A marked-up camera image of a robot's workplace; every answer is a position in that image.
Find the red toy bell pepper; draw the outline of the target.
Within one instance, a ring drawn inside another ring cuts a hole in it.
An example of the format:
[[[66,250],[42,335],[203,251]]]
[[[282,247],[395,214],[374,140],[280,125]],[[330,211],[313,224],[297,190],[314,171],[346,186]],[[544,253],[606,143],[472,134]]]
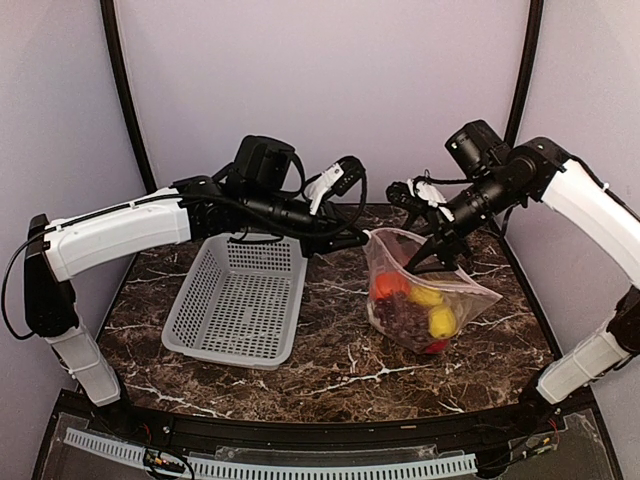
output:
[[[443,351],[448,345],[449,345],[449,340],[448,339],[439,340],[439,341],[434,342],[431,345],[429,345],[426,348],[425,353],[426,354],[437,354],[437,353]]]

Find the small yellow toy fruit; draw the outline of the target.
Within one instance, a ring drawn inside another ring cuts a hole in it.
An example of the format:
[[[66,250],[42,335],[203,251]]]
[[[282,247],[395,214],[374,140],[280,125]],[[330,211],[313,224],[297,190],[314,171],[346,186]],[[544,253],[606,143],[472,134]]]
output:
[[[434,307],[429,312],[429,333],[436,339],[447,339],[457,331],[453,310],[446,305]]]

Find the clear pink-dotted zip bag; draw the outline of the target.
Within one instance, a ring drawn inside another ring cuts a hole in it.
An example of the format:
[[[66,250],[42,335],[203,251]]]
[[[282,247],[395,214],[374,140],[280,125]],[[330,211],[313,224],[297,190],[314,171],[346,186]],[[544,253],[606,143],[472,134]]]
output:
[[[405,266],[426,239],[399,228],[378,228],[364,245],[370,324],[384,336],[416,354],[438,353],[470,321],[502,296],[475,282],[456,267],[442,271],[435,257],[428,270],[412,274]]]

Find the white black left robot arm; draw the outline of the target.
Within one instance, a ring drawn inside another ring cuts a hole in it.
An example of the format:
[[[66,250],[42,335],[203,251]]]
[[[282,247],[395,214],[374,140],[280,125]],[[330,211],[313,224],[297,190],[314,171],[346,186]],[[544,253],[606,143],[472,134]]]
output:
[[[24,252],[25,320],[64,361],[101,417],[120,436],[141,427],[140,412],[88,333],[76,309],[71,281],[95,266],[147,249],[258,229],[298,241],[301,254],[361,246],[356,215],[343,217],[331,202],[354,185],[367,199],[366,169],[345,156],[306,177],[293,146],[248,135],[234,160],[212,176],[178,180],[167,188],[102,210],[51,221],[31,219]]]

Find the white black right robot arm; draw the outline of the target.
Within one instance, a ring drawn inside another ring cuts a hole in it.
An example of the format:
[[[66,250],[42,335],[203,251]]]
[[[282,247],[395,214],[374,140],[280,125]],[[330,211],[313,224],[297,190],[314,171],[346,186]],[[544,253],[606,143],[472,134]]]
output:
[[[467,236],[496,215],[533,200],[590,237],[630,282],[612,318],[545,367],[535,377],[530,394],[511,410],[511,426],[530,434],[547,420],[549,405],[638,356],[639,218],[581,159],[546,137],[511,148],[459,133],[451,138],[448,149],[466,175],[467,187],[456,197],[441,199],[435,180],[427,176],[387,190],[388,199],[412,218],[427,221],[428,238],[407,263],[409,272],[416,272],[430,256],[452,269],[466,249]]]

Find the orange toy fruit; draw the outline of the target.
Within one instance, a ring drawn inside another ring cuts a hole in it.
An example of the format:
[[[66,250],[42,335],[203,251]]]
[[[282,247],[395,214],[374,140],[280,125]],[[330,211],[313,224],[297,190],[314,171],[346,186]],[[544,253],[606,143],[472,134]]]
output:
[[[384,272],[377,275],[373,283],[373,299],[383,299],[393,295],[408,296],[411,287],[408,280],[398,272]]]

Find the large yellow toy fruit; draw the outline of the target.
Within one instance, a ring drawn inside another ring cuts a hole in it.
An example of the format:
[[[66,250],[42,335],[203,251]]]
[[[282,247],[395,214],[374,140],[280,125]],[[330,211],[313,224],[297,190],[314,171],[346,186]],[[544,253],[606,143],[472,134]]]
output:
[[[414,285],[411,287],[408,300],[424,307],[435,307],[444,303],[444,296],[440,290]]]

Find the dark red toy grapes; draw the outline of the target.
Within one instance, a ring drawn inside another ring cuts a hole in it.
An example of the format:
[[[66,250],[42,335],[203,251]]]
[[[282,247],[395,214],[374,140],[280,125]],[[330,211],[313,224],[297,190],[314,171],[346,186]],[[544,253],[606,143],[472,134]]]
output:
[[[433,340],[428,309],[411,302],[404,293],[376,299],[372,315],[372,323],[381,333],[406,348],[424,350]]]

